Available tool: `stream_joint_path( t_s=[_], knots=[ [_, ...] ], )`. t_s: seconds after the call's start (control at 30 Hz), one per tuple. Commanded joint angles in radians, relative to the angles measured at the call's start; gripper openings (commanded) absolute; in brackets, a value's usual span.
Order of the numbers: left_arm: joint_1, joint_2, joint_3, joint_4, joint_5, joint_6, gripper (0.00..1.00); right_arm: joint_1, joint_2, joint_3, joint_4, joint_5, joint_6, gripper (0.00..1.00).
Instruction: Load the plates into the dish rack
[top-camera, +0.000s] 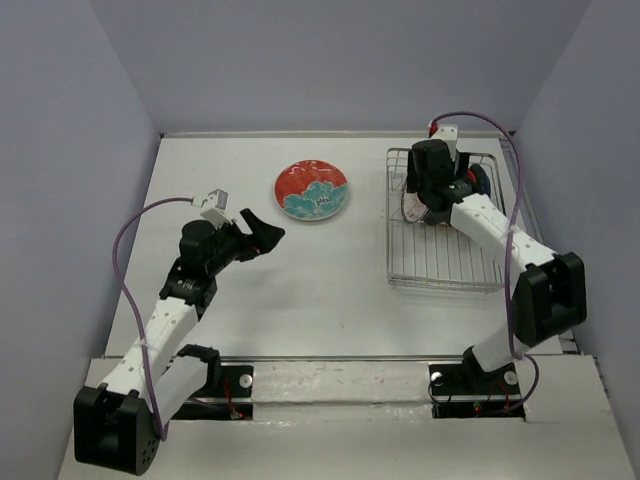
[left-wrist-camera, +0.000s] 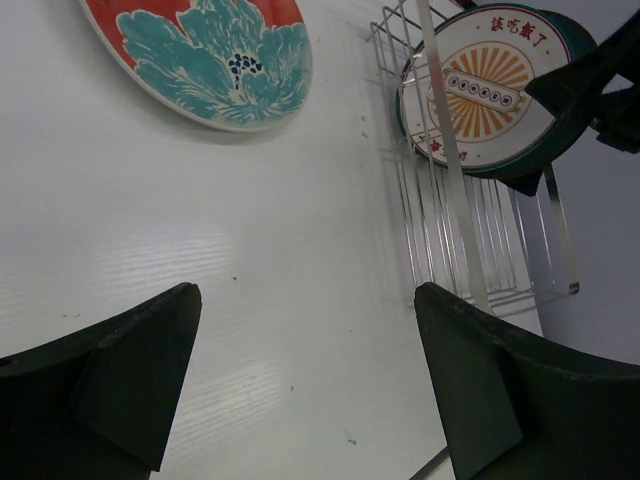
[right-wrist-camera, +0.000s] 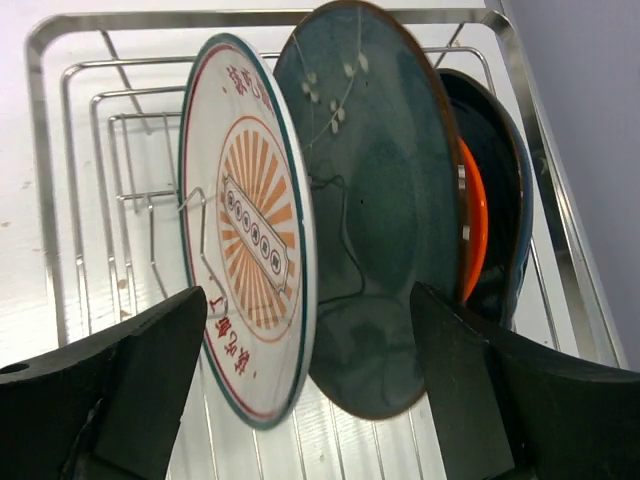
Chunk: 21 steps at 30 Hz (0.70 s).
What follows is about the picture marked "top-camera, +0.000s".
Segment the white plate orange sunburst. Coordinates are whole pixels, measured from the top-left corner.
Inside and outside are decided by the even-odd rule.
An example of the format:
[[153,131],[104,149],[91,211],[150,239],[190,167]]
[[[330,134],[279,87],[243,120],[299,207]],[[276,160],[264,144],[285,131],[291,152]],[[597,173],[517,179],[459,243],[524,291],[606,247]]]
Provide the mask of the white plate orange sunburst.
[[406,223],[414,224],[424,220],[428,208],[416,193],[404,191],[401,196],[401,214]]

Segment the dark blue leaf-shaped plate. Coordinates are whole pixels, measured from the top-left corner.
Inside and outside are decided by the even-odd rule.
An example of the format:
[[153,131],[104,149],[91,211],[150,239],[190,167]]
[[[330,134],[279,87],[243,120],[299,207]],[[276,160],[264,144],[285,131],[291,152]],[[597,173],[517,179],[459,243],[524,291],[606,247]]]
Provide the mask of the dark blue leaf-shaped plate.
[[469,174],[475,179],[476,190],[481,195],[491,196],[491,181],[485,169],[480,164],[472,164]]

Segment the red plate teal flower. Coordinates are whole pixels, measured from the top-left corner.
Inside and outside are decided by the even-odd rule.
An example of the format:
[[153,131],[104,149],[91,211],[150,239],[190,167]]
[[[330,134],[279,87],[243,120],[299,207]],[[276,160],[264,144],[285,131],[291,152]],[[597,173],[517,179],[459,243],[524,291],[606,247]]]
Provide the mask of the red plate teal flower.
[[274,197],[280,209],[296,220],[323,221],[346,206],[349,183],[344,173],[331,163],[301,160],[278,175]]

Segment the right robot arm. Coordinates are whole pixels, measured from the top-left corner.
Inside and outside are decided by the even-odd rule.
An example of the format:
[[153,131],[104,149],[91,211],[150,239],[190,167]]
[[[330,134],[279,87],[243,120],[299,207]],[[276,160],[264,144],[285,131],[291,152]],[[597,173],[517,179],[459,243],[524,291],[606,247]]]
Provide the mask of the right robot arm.
[[504,325],[469,347],[461,364],[443,376],[473,392],[486,390],[496,381],[496,371],[587,318],[582,259],[530,237],[494,205],[489,192],[489,180],[453,143],[428,139],[410,148],[405,219],[450,226],[504,262]]

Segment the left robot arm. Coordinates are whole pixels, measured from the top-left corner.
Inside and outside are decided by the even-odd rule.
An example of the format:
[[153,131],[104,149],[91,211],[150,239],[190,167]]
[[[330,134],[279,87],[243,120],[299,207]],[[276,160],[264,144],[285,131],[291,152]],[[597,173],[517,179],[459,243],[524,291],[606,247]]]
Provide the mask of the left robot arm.
[[216,295],[217,275],[234,261],[270,253],[285,235],[248,208],[240,214],[248,232],[215,207],[182,227],[179,255],[149,320],[137,323],[137,340],[97,386],[82,387],[74,399],[78,462],[143,475],[183,404],[219,388],[219,351],[184,339]]

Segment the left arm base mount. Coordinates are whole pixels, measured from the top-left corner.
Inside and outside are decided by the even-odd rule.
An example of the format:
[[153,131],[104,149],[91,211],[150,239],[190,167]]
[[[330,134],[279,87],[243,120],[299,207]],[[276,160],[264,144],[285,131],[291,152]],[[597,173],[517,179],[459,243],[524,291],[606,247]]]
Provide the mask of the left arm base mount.
[[215,386],[193,394],[174,415],[174,420],[249,421],[253,418],[254,367],[222,364]]

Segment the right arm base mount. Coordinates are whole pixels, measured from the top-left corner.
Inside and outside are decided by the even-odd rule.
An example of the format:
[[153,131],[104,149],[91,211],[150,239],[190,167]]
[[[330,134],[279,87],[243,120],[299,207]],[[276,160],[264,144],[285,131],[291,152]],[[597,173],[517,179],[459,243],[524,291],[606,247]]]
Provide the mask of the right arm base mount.
[[525,418],[521,388],[513,363],[470,386],[453,375],[459,364],[429,365],[427,393],[434,419]]

